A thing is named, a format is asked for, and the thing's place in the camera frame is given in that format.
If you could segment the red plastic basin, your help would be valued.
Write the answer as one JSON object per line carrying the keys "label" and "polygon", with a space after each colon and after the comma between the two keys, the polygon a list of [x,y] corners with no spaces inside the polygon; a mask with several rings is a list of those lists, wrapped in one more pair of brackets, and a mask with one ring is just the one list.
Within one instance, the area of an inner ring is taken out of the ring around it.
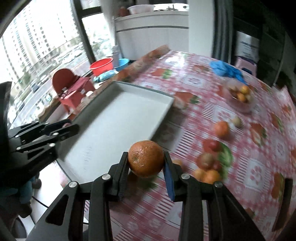
{"label": "red plastic basin", "polygon": [[99,76],[104,72],[113,69],[113,58],[103,58],[90,65],[93,75]]}

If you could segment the grey bottle by basins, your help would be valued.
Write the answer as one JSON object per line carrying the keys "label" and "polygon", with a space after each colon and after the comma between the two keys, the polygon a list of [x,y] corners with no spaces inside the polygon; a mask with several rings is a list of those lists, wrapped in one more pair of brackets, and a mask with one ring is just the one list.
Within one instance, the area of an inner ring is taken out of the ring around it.
{"label": "grey bottle by basins", "polygon": [[116,68],[119,66],[119,60],[121,59],[121,50],[118,45],[112,47],[112,58],[113,58],[113,67]]}

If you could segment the brownish round fruit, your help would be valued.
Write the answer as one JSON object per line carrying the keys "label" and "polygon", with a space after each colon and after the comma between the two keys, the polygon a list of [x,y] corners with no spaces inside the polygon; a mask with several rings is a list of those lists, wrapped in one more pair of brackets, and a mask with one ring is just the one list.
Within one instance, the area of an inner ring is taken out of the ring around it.
{"label": "brownish round fruit", "polygon": [[202,170],[209,170],[215,162],[214,156],[210,153],[203,153],[197,158],[197,166]]}

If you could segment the white paper bag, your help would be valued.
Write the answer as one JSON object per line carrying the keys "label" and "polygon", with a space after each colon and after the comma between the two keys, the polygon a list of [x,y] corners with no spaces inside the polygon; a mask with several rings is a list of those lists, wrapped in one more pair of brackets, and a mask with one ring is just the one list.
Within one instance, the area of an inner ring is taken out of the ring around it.
{"label": "white paper bag", "polygon": [[259,39],[237,31],[234,55],[257,63],[259,60]]}

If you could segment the white rectangular tray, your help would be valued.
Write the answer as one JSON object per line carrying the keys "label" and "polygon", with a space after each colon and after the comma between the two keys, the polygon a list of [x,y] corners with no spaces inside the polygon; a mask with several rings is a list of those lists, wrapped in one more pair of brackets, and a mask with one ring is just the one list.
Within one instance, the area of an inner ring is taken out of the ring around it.
{"label": "white rectangular tray", "polygon": [[134,143],[151,140],[173,102],[162,91],[112,82],[72,121],[79,132],[60,144],[58,164],[72,181],[94,181]]}

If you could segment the small orange tangerine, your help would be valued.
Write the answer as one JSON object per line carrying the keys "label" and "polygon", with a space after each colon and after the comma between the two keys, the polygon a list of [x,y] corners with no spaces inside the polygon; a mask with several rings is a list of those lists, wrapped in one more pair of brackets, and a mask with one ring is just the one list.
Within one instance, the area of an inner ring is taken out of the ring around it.
{"label": "small orange tangerine", "polygon": [[216,181],[220,181],[220,180],[221,180],[220,173],[213,169],[206,171],[202,178],[202,181],[208,184],[213,184]]}

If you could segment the small yellow kumquat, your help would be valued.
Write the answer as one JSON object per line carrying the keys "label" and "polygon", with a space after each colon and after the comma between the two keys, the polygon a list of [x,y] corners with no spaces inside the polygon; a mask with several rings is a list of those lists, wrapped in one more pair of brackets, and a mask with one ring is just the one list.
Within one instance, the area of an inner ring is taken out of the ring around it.
{"label": "small yellow kumquat", "polygon": [[206,171],[204,171],[203,169],[197,168],[194,171],[193,176],[196,180],[203,182],[205,174],[206,174]]}

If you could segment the blue wet wipes pack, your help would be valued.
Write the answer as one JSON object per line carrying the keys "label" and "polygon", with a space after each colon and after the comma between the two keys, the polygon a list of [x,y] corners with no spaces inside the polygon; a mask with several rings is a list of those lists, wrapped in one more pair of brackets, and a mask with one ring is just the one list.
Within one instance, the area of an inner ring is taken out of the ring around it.
{"label": "blue wet wipes pack", "polygon": [[118,71],[115,70],[115,69],[109,70],[107,72],[104,72],[104,73],[100,74],[99,76],[95,76],[93,78],[93,82],[95,82],[95,83],[104,82],[104,81],[112,78],[117,73],[118,73]]}

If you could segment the pink plastic stool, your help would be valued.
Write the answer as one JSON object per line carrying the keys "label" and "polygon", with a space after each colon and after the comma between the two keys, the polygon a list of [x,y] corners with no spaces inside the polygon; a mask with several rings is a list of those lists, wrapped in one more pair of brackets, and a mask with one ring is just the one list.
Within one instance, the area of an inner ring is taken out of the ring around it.
{"label": "pink plastic stool", "polygon": [[256,72],[257,72],[256,63],[250,62],[249,60],[245,60],[242,57],[237,56],[235,67],[251,74],[252,76],[256,76]]}

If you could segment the large orange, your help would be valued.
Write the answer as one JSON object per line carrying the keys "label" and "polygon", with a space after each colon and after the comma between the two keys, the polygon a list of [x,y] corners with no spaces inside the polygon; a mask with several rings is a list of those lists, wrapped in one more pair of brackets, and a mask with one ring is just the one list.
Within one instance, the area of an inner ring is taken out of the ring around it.
{"label": "large orange", "polygon": [[156,176],[164,166],[164,152],[157,143],[144,140],[134,143],[128,151],[130,169],[138,177]]}

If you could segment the red cherry tomato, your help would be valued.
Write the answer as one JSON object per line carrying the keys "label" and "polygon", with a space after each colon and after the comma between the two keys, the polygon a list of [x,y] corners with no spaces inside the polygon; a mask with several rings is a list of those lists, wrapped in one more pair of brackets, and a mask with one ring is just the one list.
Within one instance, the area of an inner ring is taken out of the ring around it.
{"label": "red cherry tomato", "polygon": [[210,140],[209,141],[209,148],[213,151],[213,152],[220,152],[221,151],[221,144],[219,141],[216,140]]}

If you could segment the white bowl on counter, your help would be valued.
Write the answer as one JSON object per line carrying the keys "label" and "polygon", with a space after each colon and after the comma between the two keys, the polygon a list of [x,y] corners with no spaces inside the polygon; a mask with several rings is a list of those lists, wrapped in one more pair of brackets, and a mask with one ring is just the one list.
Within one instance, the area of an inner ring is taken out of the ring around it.
{"label": "white bowl on counter", "polygon": [[153,4],[139,4],[127,8],[131,15],[149,13],[154,11]]}

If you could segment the small pale green fruit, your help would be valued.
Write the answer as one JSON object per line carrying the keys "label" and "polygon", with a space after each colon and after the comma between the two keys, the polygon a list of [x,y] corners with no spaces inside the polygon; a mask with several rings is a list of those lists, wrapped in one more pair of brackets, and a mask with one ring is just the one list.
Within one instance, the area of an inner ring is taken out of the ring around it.
{"label": "small pale green fruit", "polygon": [[242,121],[241,121],[240,117],[236,116],[231,121],[236,128],[241,128]]}

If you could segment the clear plastic fruit bowl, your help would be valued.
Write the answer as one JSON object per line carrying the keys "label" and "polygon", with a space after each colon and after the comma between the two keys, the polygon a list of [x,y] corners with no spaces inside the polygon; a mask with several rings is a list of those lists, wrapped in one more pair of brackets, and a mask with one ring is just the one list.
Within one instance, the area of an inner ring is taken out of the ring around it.
{"label": "clear plastic fruit bowl", "polygon": [[226,103],[240,113],[250,113],[255,106],[255,95],[247,84],[226,78],[223,84]]}

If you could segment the pink patterned tablecloth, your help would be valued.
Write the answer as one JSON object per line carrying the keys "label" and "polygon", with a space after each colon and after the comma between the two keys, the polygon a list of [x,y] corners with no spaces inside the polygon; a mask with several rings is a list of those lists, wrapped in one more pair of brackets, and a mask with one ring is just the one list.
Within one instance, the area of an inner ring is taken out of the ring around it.
{"label": "pink patterned tablecloth", "polygon": [[[213,73],[213,59],[160,47],[121,70],[115,81],[163,91],[175,98],[171,113],[155,136],[171,158],[193,174],[203,153],[214,156],[211,169],[250,214],[266,240],[276,240],[295,211],[295,194],[283,202],[284,181],[295,180],[295,106],[288,89],[270,87],[243,72],[255,95],[250,113],[240,113],[226,103],[226,80]],[[232,119],[240,117],[241,128]],[[218,138],[214,126],[226,121],[228,138]],[[220,152],[209,141],[221,144]]]}

